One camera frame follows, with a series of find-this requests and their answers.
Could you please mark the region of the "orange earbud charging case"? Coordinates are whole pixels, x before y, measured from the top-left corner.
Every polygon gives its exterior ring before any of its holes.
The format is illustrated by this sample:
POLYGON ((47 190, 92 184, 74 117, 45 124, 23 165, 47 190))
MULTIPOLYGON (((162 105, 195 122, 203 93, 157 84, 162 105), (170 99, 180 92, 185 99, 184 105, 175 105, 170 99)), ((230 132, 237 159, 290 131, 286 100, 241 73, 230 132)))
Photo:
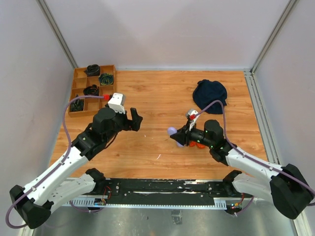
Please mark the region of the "orange earbud charging case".
POLYGON ((195 142, 191 142, 190 144, 189 144, 189 147, 194 147, 194 146, 196 146, 196 143, 195 142))

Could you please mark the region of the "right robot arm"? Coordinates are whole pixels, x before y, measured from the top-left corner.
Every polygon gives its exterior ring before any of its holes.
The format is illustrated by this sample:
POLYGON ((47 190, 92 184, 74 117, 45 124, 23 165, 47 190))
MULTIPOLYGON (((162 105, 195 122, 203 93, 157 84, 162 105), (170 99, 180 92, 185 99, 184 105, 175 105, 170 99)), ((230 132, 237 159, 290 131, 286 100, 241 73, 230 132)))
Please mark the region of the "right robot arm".
POLYGON ((167 133, 182 146, 195 142, 208 147, 217 162, 238 169, 223 184, 227 196, 244 193, 261 198, 289 219, 296 219, 315 198, 314 191, 296 166, 266 162, 236 147, 224 136, 216 120, 206 121, 202 130, 189 120, 180 129, 169 127, 167 133))

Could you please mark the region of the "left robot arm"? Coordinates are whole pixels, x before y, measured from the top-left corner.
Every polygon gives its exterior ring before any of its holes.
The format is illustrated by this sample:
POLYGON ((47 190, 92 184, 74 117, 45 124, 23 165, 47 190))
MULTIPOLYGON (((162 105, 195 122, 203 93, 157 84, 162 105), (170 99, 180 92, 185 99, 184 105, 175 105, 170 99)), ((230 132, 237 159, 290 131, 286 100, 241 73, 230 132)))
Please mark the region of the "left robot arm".
POLYGON ((79 167, 106 149, 121 131, 138 131, 143 117, 131 108, 131 119, 126 111, 117 112, 110 107, 100 109, 87 128, 80 133, 65 153, 41 175, 25 186, 15 185, 9 191, 10 209, 15 209, 25 225, 36 229, 66 202, 84 193, 98 195, 105 190, 104 177, 98 170, 88 171, 77 181, 63 185, 79 167))

